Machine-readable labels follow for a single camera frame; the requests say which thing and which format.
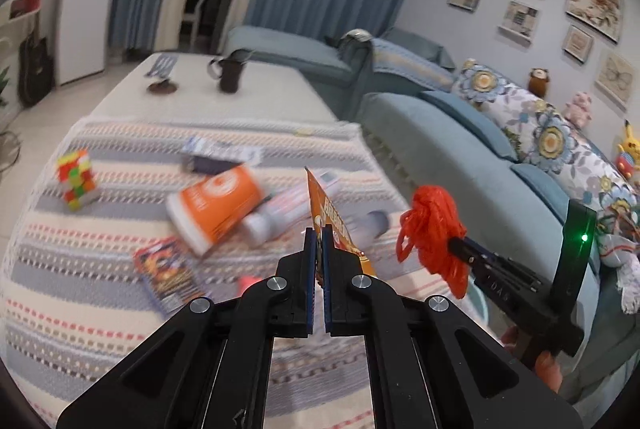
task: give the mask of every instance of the orange snack package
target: orange snack package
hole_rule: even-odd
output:
[[[338,249],[356,254],[360,258],[362,272],[375,277],[376,272],[373,270],[370,260],[353,244],[340,214],[335,210],[334,204],[308,168],[306,168],[306,176],[309,184],[309,199],[311,200],[311,217],[318,239],[322,237],[322,227],[331,225],[334,229],[334,245]]]
[[[182,238],[202,257],[263,199],[251,169],[240,165],[172,194],[166,208]]]

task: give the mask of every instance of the pink object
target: pink object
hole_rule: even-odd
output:
[[[243,275],[238,278],[238,295],[242,295],[247,288],[262,281],[259,277],[253,277],[251,275]]]
[[[565,119],[582,129],[591,122],[591,97],[584,91],[577,92],[571,102],[566,103],[562,114]]]

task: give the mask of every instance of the white tube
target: white tube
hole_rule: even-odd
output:
[[[321,174],[318,181],[330,198],[338,193],[339,178],[334,172]],[[293,224],[310,215],[309,190],[305,182],[281,192],[258,207],[242,220],[240,228],[247,243],[251,247],[259,247],[281,236]]]

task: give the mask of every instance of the striped blanket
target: striped blanket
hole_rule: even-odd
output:
[[[367,150],[357,125],[84,119],[54,158],[87,149],[100,200],[70,212],[52,158],[27,200],[0,276],[0,357],[52,427],[70,402],[163,322],[131,256],[175,234],[164,199],[198,180],[180,169],[180,148],[194,135],[262,146],[257,171],[272,191],[305,182],[305,166],[337,171],[344,189],[335,200],[340,213],[384,209],[392,217],[391,229],[368,254],[379,276],[410,297],[446,290],[443,281],[420,269],[417,258],[397,263],[399,213],[407,205]],[[272,275],[281,256],[300,249],[293,234],[302,226],[257,250],[232,234],[210,259],[194,264],[207,295],[228,300],[237,294],[238,277]],[[473,314],[470,307],[465,309]],[[372,424],[364,342],[331,339],[324,333],[318,293],[314,335],[279,339],[274,345],[265,427]]]

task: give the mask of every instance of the pikachu plush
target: pikachu plush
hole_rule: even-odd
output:
[[[625,120],[626,138],[618,145],[620,155],[616,166],[622,175],[630,180],[634,171],[640,171],[640,140],[634,138],[634,131],[628,120]]]

